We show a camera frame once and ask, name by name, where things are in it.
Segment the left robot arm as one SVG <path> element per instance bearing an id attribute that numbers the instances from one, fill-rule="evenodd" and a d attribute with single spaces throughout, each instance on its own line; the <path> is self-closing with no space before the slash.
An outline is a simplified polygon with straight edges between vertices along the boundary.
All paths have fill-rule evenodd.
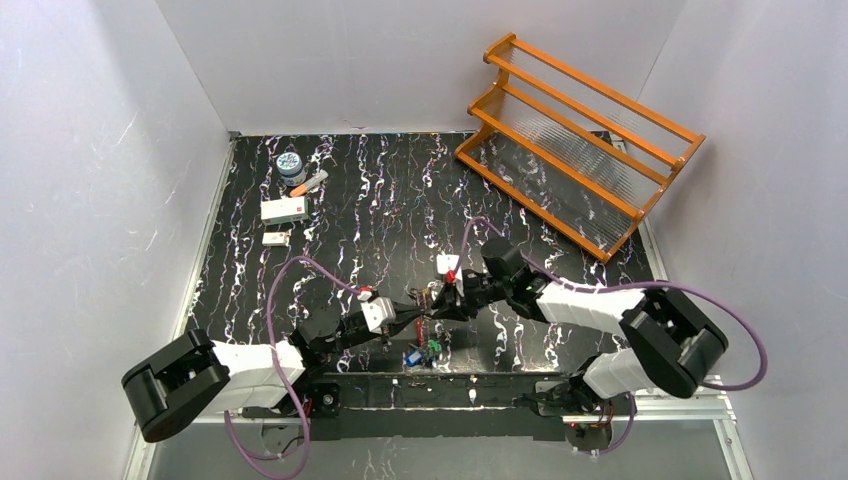
<path id="1" fill-rule="evenodd" d="M 143 439 L 157 443 L 201 415 L 278 408 L 300 378 L 316 375 L 331 356 L 388 339 L 425 311 L 376 296 L 352 314 L 308 319 L 271 344 L 228 344 L 192 329 L 128 370 L 121 386 Z"/>

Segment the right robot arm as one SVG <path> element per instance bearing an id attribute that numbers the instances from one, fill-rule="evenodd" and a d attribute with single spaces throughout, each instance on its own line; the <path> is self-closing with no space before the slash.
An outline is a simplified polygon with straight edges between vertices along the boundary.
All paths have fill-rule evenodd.
<path id="1" fill-rule="evenodd" d="M 624 350 L 584 362 L 565 384 L 567 400 L 598 403 L 650 388 L 689 398 L 728 349 L 726 335 L 679 289 L 600 293 L 542 273 L 504 238 L 487 241 L 481 252 L 483 272 L 460 268 L 457 255 L 437 256 L 442 288 L 428 309 L 432 318 L 470 321 L 504 302 L 525 319 L 590 328 L 627 341 Z"/>

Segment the keyring with coloured key tags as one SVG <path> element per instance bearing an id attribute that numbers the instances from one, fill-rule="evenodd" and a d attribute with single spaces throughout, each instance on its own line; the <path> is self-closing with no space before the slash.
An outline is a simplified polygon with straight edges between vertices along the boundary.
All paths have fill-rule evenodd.
<path id="1" fill-rule="evenodd" d="M 415 321 L 416 341 L 410 344 L 410 349 L 403 356 L 404 366 L 409 368 L 434 368 L 442 355 L 440 341 L 433 337 L 428 330 L 431 320 L 428 312 L 436 300 L 437 290 L 434 284 L 422 289 L 410 289 L 408 296 L 421 307 L 424 313 Z"/>

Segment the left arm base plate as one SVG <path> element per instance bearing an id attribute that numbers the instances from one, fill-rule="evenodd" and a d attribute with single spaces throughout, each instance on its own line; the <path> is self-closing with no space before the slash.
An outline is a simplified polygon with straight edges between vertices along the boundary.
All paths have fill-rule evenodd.
<path id="1" fill-rule="evenodd" d="M 341 386 L 336 382 L 319 380 L 294 384 L 304 413 L 308 419 L 335 418 L 341 408 Z M 252 419 L 295 418 L 298 416 L 293 401 L 286 396 L 274 407 L 245 407 L 241 415 Z"/>

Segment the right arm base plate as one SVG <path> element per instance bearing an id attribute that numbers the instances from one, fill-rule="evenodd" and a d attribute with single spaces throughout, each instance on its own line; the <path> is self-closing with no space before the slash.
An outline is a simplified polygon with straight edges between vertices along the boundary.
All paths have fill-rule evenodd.
<path id="1" fill-rule="evenodd" d="M 583 416 L 584 423 L 610 423 L 617 416 L 635 414 L 635 400 L 628 394 L 601 398 L 588 386 L 573 386 L 568 381 L 542 380 L 535 382 L 529 393 L 513 399 L 516 407 L 530 408 L 542 417 Z"/>

